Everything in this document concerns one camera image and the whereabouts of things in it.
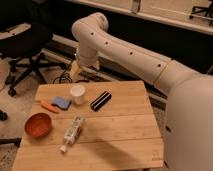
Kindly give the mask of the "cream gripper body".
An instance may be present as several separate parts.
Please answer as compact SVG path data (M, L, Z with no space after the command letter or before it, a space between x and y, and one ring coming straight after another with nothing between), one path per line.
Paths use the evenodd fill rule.
M94 64L93 64L93 67L96 69L96 70L100 70L100 63L99 61L96 61ZM78 75L84 70L84 67L81 67L78 65L77 61L74 60L71 64L71 70L70 70L70 77L73 81L76 81L77 80L77 77Z

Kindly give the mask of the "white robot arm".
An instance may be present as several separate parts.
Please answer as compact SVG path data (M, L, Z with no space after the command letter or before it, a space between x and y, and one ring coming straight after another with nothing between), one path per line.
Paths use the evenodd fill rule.
M103 53L167 96L164 128L166 171L213 171L213 76L107 33L100 12L75 21L77 66Z

